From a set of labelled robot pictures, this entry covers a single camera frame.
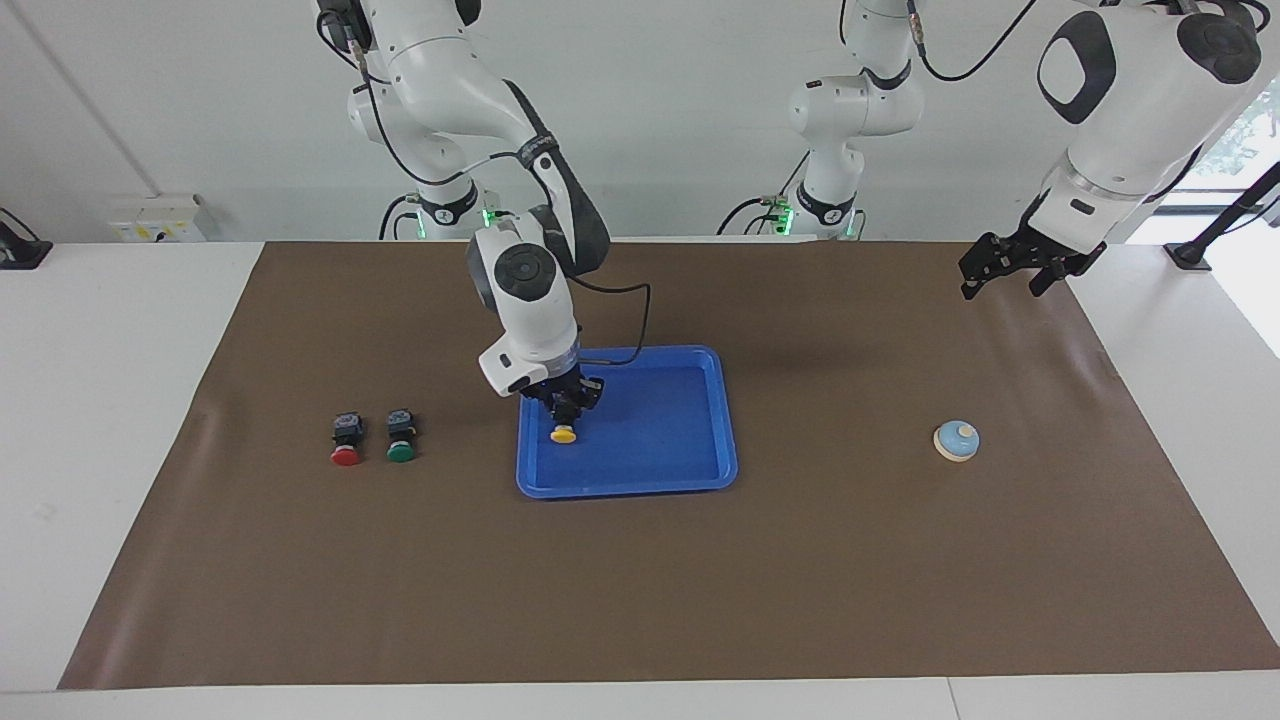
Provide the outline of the white wall socket box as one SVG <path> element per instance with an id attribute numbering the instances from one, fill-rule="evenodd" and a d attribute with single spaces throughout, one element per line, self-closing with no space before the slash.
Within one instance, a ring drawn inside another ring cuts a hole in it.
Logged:
<path id="1" fill-rule="evenodd" d="M 108 227 L 127 243 L 204 243 L 216 234 L 209 210 L 195 193 L 115 197 Z"/>

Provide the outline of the brown table mat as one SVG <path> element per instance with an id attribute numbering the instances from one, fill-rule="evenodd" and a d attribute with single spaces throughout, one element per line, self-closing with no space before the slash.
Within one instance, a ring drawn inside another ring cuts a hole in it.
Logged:
<path id="1" fill-rule="evenodd" d="M 1073 292 L 966 301 L 959 254 L 616 246 L 599 281 L 654 286 L 653 341 L 722 357 L 739 478 L 540 502 L 462 246 L 271 243 L 60 685 L 1280 669 Z"/>

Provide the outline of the red push button switch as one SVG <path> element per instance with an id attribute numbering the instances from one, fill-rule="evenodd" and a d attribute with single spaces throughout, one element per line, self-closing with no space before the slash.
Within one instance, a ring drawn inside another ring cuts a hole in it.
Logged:
<path id="1" fill-rule="evenodd" d="M 365 423 L 358 413 L 338 414 L 332 423 L 330 460 L 343 468 L 360 464 L 362 459 L 360 448 L 365 436 Z"/>

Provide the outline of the blue plastic tray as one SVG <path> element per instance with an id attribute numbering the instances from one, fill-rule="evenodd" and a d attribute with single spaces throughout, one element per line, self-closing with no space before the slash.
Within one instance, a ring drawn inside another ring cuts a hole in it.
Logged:
<path id="1" fill-rule="evenodd" d="M 552 439 L 550 413 L 524 398 L 515 482 L 529 498 L 567 500 L 724 489 L 739 454 L 721 356 L 705 345 L 589 348 L 584 373 L 600 378 L 599 404 Z"/>

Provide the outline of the light blue desk bell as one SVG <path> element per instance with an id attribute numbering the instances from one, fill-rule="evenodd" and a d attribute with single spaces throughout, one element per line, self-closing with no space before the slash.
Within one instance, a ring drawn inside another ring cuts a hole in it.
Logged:
<path id="1" fill-rule="evenodd" d="M 980 450 L 979 430 L 969 421 L 950 420 L 933 430 L 934 450 L 951 462 L 966 462 Z"/>

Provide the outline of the black stand with pole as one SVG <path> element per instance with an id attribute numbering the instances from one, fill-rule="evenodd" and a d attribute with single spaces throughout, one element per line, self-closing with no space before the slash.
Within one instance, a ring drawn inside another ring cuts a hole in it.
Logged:
<path id="1" fill-rule="evenodd" d="M 1212 266 L 1204 260 L 1207 250 L 1217 238 L 1234 231 L 1236 225 L 1243 227 L 1240 219 L 1251 213 L 1258 217 L 1266 213 L 1267 208 L 1260 202 L 1267 197 L 1276 187 L 1280 187 L 1280 161 L 1274 163 L 1257 181 L 1244 190 L 1233 202 L 1226 206 L 1202 232 L 1190 241 L 1181 243 L 1166 243 L 1165 252 L 1174 265 L 1185 272 L 1210 272 Z"/>

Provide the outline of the black table clamp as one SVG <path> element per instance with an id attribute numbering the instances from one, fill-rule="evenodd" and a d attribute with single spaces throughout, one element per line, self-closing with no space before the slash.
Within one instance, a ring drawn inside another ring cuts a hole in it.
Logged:
<path id="1" fill-rule="evenodd" d="M 52 247 L 18 215 L 0 208 L 0 270 L 33 270 Z"/>

